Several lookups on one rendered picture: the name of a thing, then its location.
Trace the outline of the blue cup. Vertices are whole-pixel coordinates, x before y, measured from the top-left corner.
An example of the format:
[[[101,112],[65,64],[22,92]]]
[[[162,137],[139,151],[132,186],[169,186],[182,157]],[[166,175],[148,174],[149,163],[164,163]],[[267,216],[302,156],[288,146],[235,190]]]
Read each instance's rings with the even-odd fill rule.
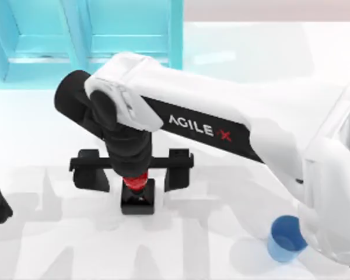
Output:
[[[272,222],[269,233],[267,250],[276,262],[289,263],[307,247],[307,242],[300,232],[297,216],[277,217]]]

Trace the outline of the light blue rack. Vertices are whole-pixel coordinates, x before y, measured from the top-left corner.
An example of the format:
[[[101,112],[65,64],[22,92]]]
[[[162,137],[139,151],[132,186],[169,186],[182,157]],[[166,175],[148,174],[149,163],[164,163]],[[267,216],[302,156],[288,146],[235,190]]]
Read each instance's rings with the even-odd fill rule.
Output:
[[[183,66],[184,0],[0,0],[0,89],[51,89],[124,51]]]

